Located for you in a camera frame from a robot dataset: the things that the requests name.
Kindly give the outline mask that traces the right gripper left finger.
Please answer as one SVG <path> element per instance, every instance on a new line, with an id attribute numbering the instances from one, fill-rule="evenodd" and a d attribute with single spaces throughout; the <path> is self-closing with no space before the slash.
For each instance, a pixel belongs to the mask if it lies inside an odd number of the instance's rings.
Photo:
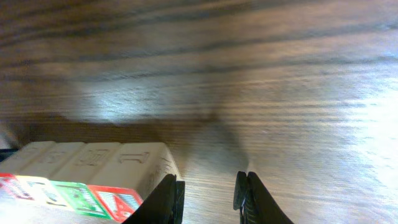
<path id="1" fill-rule="evenodd" d="M 167 174 L 123 224 L 182 224 L 185 181 Z"/>

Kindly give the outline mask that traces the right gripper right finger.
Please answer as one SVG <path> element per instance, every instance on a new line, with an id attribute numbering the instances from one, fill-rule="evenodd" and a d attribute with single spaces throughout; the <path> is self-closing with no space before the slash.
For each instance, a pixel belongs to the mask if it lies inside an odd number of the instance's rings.
<path id="1" fill-rule="evenodd" d="M 255 172 L 237 173 L 233 209 L 239 210 L 240 224 L 294 224 Z"/>

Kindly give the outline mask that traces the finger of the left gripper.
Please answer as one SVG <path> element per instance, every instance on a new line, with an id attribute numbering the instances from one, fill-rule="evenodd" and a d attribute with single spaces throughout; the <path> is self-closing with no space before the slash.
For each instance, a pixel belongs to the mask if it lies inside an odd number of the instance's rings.
<path id="1" fill-rule="evenodd" d="M 18 151 L 18 149 L 0 149 L 0 162 L 6 160 Z"/>

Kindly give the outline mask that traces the red I block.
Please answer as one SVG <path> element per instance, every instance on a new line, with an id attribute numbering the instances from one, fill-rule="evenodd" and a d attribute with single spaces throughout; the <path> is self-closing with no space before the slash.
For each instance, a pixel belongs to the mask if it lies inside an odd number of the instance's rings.
<path id="1" fill-rule="evenodd" d="M 34 200 L 30 190 L 17 176 L 22 170 L 54 147 L 54 141 L 31 142 L 1 162 L 1 187 L 13 198 Z"/>

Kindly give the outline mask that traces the yellow C block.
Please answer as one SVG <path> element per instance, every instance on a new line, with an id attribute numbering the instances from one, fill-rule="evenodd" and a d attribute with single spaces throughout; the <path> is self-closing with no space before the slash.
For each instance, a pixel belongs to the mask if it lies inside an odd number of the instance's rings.
<path id="1" fill-rule="evenodd" d="M 51 208 L 72 211 L 52 183 L 52 177 L 81 149 L 83 142 L 32 142 L 19 157 L 26 163 L 17 171 L 17 179 L 34 202 Z"/>

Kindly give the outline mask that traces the red A block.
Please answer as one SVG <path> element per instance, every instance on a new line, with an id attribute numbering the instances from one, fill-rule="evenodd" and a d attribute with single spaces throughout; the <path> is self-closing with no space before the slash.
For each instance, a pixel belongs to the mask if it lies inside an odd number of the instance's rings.
<path id="1" fill-rule="evenodd" d="M 128 143 L 88 181 L 88 188 L 111 218 L 121 223 L 142 205 L 167 174 L 182 179 L 166 144 Z"/>

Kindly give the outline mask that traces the green R block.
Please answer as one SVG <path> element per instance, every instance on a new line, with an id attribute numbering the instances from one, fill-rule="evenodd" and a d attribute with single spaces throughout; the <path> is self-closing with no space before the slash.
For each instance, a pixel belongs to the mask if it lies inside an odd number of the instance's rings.
<path id="1" fill-rule="evenodd" d="M 61 196 L 80 215 L 111 219 L 110 214 L 88 188 L 92 178 L 121 147 L 119 142 L 84 144 L 65 165 L 50 176 Z"/>

